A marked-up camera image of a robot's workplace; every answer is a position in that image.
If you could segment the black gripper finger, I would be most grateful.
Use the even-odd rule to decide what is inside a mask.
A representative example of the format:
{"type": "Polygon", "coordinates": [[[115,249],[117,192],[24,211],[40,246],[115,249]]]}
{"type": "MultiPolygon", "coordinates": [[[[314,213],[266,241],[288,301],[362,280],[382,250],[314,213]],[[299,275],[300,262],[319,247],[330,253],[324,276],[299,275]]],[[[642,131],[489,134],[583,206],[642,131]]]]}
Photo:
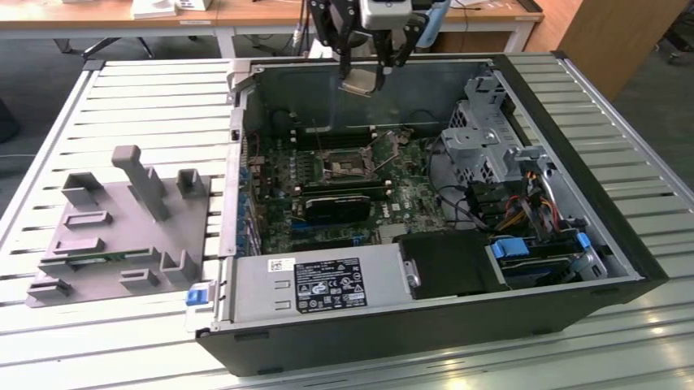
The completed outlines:
{"type": "Polygon", "coordinates": [[[422,37],[428,24],[428,16],[422,13],[414,13],[407,23],[402,27],[400,33],[404,37],[404,42],[395,49],[392,44],[392,31],[378,30],[375,32],[375,50],[378,57],[375,89],[380,90],[384,85],[386,76],[391,72],[391,68],[403,67],[410,54],[422,37]]]}
{"type": "Polygon", "coordinates": [[[350,37],[358,29],[358,4],[355,1],[308,1],[319,42],[332,49],[339,60],[339,78],[346,79],[351,71],[350,37]]]}

